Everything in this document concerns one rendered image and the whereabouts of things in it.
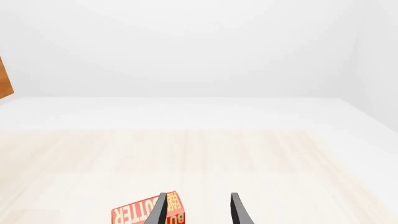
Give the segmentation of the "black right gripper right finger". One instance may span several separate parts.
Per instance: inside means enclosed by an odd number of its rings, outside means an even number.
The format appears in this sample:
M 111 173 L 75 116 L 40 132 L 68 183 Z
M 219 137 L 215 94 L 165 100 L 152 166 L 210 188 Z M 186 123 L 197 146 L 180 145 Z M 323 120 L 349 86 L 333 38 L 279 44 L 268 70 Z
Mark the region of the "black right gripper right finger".
M 254 224 L 236 192 L 231 194 L 230 209 L 233 224 Z

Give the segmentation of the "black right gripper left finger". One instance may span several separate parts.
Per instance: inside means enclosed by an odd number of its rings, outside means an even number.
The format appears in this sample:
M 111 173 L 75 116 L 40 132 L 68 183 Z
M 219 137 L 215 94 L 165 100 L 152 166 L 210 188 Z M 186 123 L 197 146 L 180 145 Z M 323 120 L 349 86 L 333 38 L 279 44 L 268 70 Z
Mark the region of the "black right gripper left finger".
M 167 194 L 161 193 L 144 224 L 165 224 L 167 216 Z

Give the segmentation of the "red butter box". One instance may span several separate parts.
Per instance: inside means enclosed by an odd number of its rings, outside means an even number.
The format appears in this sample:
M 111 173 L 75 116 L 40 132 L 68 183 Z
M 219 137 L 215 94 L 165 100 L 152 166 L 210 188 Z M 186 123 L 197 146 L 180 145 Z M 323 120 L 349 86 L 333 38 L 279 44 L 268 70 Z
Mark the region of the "red butter box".
M 147 222 L 155 208 L 159 196 L 144 199 L 129 205 L 114 208 L 111 212 L 112 224 L 186 224 L 185 210 L 176 191 L 169 192 L 161 199 L 158 211 L 167 211 L 164 220 Z

